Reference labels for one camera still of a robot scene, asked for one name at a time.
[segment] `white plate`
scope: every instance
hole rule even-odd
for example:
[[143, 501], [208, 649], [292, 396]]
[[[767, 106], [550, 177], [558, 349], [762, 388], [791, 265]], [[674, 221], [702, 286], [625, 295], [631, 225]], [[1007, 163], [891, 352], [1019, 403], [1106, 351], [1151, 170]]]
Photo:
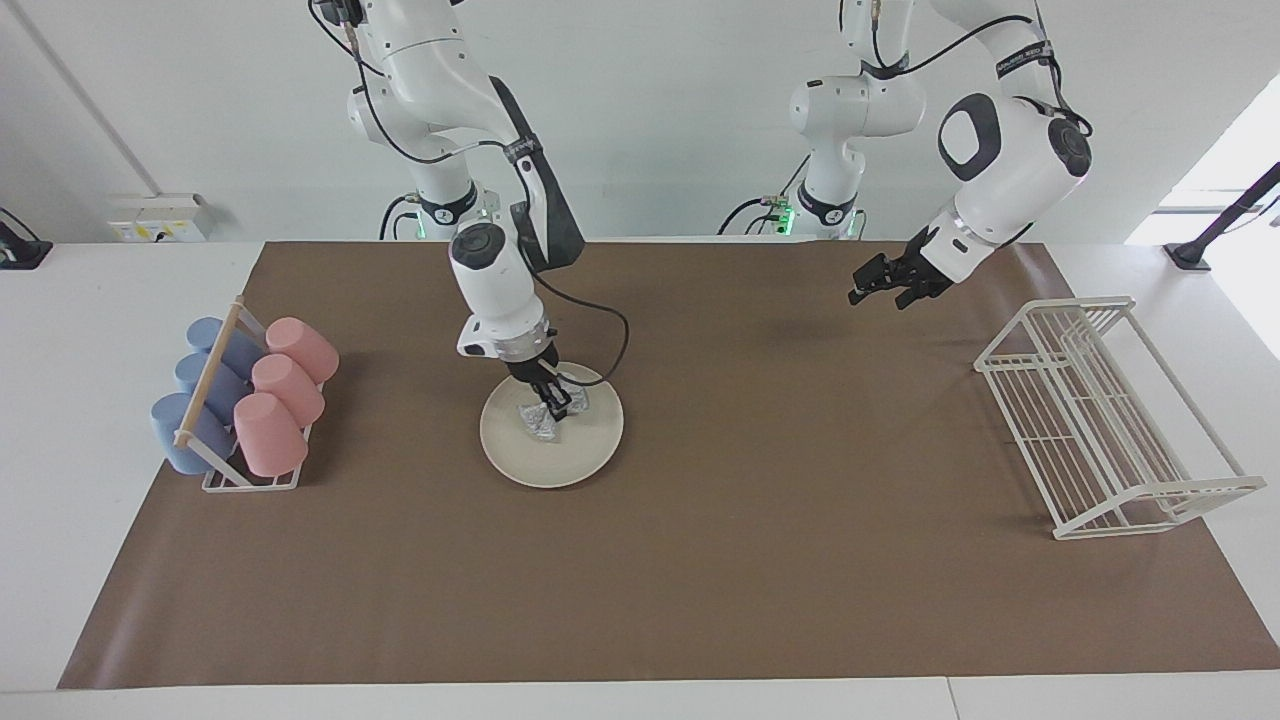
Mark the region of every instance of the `white plate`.
[[[599, 374], [572, 363], [561, 363], [561, 373], [591, 382]], [[521, 405], [540, 402], [527, 384], [503, 380], [480, 413], [480, 445], [499, 473], [535, 488], [562, 488], [580, 483], [604, 468], [622, 442], [622, 400], [613, 386], [588, 388], [591, 409], [561, 420], [557, 442], [534, 438], [520, 418]]]

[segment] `pink cup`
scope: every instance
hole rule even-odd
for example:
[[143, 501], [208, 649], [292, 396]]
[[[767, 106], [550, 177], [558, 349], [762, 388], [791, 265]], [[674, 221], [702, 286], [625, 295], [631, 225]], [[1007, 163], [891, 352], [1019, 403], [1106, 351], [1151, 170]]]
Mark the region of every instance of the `pink cup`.
[[324, 413], [324, 396], [311, 375], [288, 355], [268, 355], [255, 363], [253, 389], [279, 397], [300, 428], [315, 423]]
[[271, 352], [288, 355], [315, 380], [329, 382], [338, 372], [338, 351], [311, 325], [297, 318], [280, 318], [266, 328], [266, 346]]
[[287, 475], [307, 459], [307, 441], [293, 415], [280, 398], [266, 392], [236, 404], [236, 437], [250, 471], [260, 478]]

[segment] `crumpled aluminum foil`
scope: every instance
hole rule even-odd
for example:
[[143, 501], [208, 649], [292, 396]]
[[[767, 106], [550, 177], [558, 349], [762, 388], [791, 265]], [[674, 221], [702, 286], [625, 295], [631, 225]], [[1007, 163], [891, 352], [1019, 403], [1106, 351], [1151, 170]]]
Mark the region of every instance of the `crumpled aluminum foil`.
[[[586, 388], [577, 387], [573, 384], [564, 383], [564, 392], [568, 393], [568, 414], [581, 415], [591, 409], [591, 400], [586, 396]], [[521, 405], [520, 406], [520, 419], [525, 421], [525, 429], [529, 434], [534, 436], [535, 439], [543, 442], [558, 442], [559, 430], [556, 418], [552, 416], [552, 411], [547, 407], [547, 404], [539, 402], [538, 405]]]

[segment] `white wall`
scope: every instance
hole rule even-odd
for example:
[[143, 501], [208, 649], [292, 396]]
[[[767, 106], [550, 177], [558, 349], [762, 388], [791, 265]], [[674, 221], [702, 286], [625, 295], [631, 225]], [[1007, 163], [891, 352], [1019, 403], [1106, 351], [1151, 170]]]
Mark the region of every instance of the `white wall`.
[[[353, 69], [303, 1], [5, 0], [166, 192], [200, 192], [218, 209], [221, 238], [370, 236], [407, 176], [347, 127]], [[518, 94], [588, 234], [699, 234], [737, 201], [777, 191], [804, 155], [786, 119], [791, 90], [855, 70], [836, 5], [471, 0], [460, 14], [475, 54]], [[1280, 70], [1274, 0], [1043, 5], [1068, 96], [1098, 135], [1088, 184], [1034, 237], [1121, 242]], [[101, 133], [72, 122], [42, 60], [10, 42], [3, 4], [0, 22], [0, 201], [55, 240], [96, 240], [93, 199], [137, 192], [138, 179]], [[955, 35], [922, 8], [916, 58]], [[933, 217], [955, 190], [933, 128], [955, 100], [995, 87], [977, 44], [920, 76], [925, 126], [867, 143], [868, 237], [906, 236]], [[474, 168], [516, 196], [495, 154], [480, 151]], [[65, 188], [82, 208], [64, 215], [33, 184]]]
[[1176, 186], [1179, 191], [1231, 190], [1243, 192], [1271, 165], [1280, 163], [1280, 77], [1231, 123]]

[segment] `white wire rack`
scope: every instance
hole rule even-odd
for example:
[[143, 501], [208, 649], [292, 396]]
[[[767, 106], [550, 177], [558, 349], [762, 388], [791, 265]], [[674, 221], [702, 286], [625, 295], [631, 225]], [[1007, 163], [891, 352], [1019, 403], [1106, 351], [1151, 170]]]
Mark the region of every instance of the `white wire rack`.
[[[1240, 468], [1133, 318], [1133, 306], [1132, 297], [1029, 302], [974, 364], [1059, 539], [1164, 532], [1266, 487]], [[1121, 323], [1140, 338], [1235, 477], [1188, 473], [1102, 340]]]

